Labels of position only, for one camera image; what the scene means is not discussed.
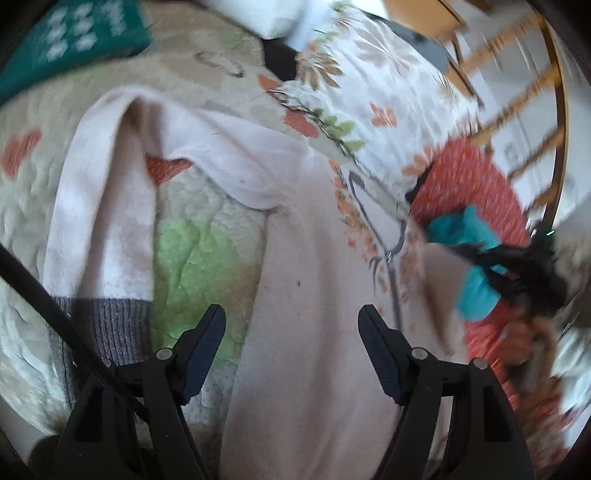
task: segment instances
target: red knit fabric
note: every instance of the red knit fabric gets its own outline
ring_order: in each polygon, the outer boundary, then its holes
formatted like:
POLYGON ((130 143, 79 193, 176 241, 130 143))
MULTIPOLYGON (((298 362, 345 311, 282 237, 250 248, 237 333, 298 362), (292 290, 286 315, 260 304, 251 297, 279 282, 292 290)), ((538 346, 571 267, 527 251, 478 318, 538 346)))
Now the red knit fabric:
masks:
MULTIPOLYGON (((495 167, 491 156, 475 148, 466 138, 449 140, 433 158, 427 180, 411 207, 411 216, 423 226, 447 213, 475 205, 476 211, 510 245, 526 245, 527 219, 509 180, 495 167)), ((513 408, 518 397, 506 381, 499 360, 499 338, 509 321, 508 306, 500 301, 486 319, 466 322, 469 358, 484 357, 492 366, 513 408)))

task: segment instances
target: black fabric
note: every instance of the black fabric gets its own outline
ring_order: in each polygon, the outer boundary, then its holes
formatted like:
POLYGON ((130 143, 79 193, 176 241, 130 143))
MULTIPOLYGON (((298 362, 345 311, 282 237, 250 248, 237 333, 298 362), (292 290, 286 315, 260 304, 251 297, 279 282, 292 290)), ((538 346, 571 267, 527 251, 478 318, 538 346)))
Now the black fabric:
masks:
POLYGON ((283 43, 282 38, 263 40, 262 49, 265 56, 265 67, 272 71, 282 82, 296 78, 297 52, 283 43))
POLYGON ((412 190, 406 192, 406 195, 404 197, 406 198, 406 201, 411 205, 413 204, 414 199, 417 197, 419 190, 421 190, 421 187, 427 181, 427 177, 429 176, 429 172, 431 172, 432 167, 433 164, 429 165, 425 169, 423 174, 419 178, 417 178, 417 184, 415 185, 415 187, 412 190))

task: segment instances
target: green patch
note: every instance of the green patch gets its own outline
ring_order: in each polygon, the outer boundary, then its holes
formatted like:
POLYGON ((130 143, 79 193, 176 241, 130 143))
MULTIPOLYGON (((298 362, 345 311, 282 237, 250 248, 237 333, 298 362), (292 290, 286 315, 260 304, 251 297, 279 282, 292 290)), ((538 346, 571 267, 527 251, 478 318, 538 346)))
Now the green patch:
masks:
POLYGON ((349 150, 351 153, 353 153, 353 152, 357 152, 359 149, 364 147, 366 142, 365 142, 365 140, 349 140, 349 141, 343 142, 343 144, 345 145, 345 147, 347 147, 347 150, 349 150))
POLYGON ((206 223, 164 225, 155 245, 152 347, 171 347, 212 303, 226 310, 226 334, 216 359, 237 362, 248 331, 260 266, 244 264, 230 237, 206 223))

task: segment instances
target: person's hand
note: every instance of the person's hand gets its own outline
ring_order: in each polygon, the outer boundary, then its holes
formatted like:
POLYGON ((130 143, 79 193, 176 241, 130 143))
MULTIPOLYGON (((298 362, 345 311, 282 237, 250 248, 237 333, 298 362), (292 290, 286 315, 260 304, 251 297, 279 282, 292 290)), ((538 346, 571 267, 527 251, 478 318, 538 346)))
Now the person's hand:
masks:
POLYGON ((505 365, 517 366, 531 356, 532 342, 536 332, 532 325, 523 320, 512 320, 507 324, 499 347, 499 357, 505 365))
POLYGON ((515 415, 525 437, 539 430, 545 419, 558 413, 561 396, 560 379, 550 377, 545 391, 537 389, 521 399, 515 415))

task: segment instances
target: pillowcase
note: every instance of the pillowcase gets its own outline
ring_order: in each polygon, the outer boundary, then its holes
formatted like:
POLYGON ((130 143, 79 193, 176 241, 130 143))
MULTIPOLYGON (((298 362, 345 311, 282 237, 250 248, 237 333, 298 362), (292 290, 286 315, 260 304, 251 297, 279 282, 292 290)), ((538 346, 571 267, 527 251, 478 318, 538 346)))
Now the pillowcase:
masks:
POLYGON ((476 112, 382 22, 338 2, 320 37, 297 56, 296 80, 270 90, 315 120, 359 167, 402 200, 432 152, 476 112))

